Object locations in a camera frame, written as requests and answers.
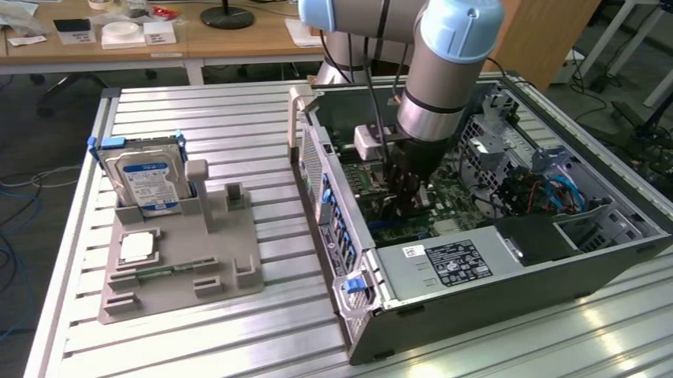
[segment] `white table leg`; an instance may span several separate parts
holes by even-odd
[[[629,13],[632,12],[634,6],[636,6],[634,0],[626,0],[624,6],[621,6],[620,13],[614,16],[614,19],[612,20],[605,33],[602,33],[601,39],[598,39],[597,45],[593,47],[593,50],[589,53],[589,56],[586,57],[585,62],[580,67],[580,73],[582,76],[585,76],[586,73],[589,72],[589,69],[596,63],[598,56],[605,50],[608,43],[610,42],[612,37],[617,33],[617,29],[620,28],[621,24],[624,24],[624,20],[629,16]]]
[[[621,67],[624,67],[624,64],[632,57],[633,53],[636,52],[636,49],[641,45],[642,39],[650,34],[652,29],[654,28],[656,23],[661,19],[661,16],[664,16],[664,9],[657,9],[654,13],[650,15],[645,23],[642,24],[641,30],[638,31],[638,34],[633,37],[633,39],[629,42],[629,46],[624,49],[624,51],[620,54],[620,57],[617,58],[614,64],[610,67],[610,71],[608,71],[609,76],[616,76],[617,73],[621,70]]]
[[[200,71],[203,68],[203,59],[187,59],[184,62],[190,85],[203,85],[203,72]]]
[[[673,91],[673,69],[666,75],[664,81],[661,81],[661,84],[653,90],[650,97],[648,97],[645,102],[642,102],[642,105],[645,105],[648,108],[657,107],[661,104],[661,100],[670,91]]]

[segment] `floor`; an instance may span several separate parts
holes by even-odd
[[[602,30],[604,24],[588,28],[577,44],[580,50],[590,50]],[[605,63],[610,59],[616,47],[626,38],[626,34],[617,35],[601,56],[601,62]],[[314,74],[318,68],[315,63],[298,66],[303,75]],[[609,87],[600,97],[608,102],[621,100],[632,104],[636,111],[648,117],[652,110],[645,108],[641,102],[672,67],[673,57],[648,45],[641,46],[621,72],[622,88]],[[597,65],[588,74],[586,82],[600,72],[601,67]],[[250,66],[247,78],[238,76],[236,67],[207,69],[206,73],[210,83],[280,80],[282,75],[286,79],[292,77],[287,65],[283,72],[279,65]],[[112,87],[187,85],[183,70],[160,69],[158,74],[155,80],[148,80],[143,71],[104,72],[101,78]],[[99,89],[87,82],[77,83],[52,102],[56,115],[45,120],[36,116],[32,103],[61,75],[45,77],[47,82],[35,86],[27,76],[15,76],[11,84],[0,90],[0,178],[17,172],[43,172],[59,166],[76,165],[84,157],[84,143],[96,115]],[[8,80],[7,76],[0,76],[0,87]],[[565,85],[549,88],[546,95],[573,117],[601,105],[597,100],[581,96]],[[616,126],[610,112],[612,109],[596,112],[584,117],[582,122],[609,131]],[[673,125],[673,111],[666,113],[661,125],[666,128]],[[59,173],[45,180],[45,183],[59,183],[72,180],[73,177],[76,171]],[[11,192],[31,194],[33,189],[36,188],[25,187]],[[0,375],[7,378],[23,375],[73,190],[73,186],[44,189],[40,194],[39,214],[19,232],[9,235],[12,247],[25,263],[35,308],[29,309],[27,286],[16,279],[0,296],[0,335],[24,319],[17,332],[0,340]],[[27,200],[0,196],[3,219],[25,203],[23,201]],[[9,269],[0,270],[0,282],[5,282],[8,273]]]

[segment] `hard drive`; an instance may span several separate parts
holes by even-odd
[[[179,213],[180,200],[192,197],[186,178],[184,144],[179,132],[151,139],[104,138],[100,146],[89,140],[119,205],[140,207],[144,217]]]

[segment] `aluminum extrusion table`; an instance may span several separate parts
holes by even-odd
[[[87,156],[25,377],[670,376],[668,253],[573,303],[378,363],[347,364],[286,157],[287,92],[299,83],[131,89],[101,100],[93,135],[151,136],[179,128],[190,158],[210,162],[210,184],[242,181],[248,188],[266,289],[100,325],[116,195]],[[569,121],[530,87],[525,91]]]

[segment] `black round base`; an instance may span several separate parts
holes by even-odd
[[[230,7],[230,14],[224,14],[224,8],[216,6],[200,13],[200,20],[212,28],[218,29],[242,29],[255,23],[255,15],[242,8]]]

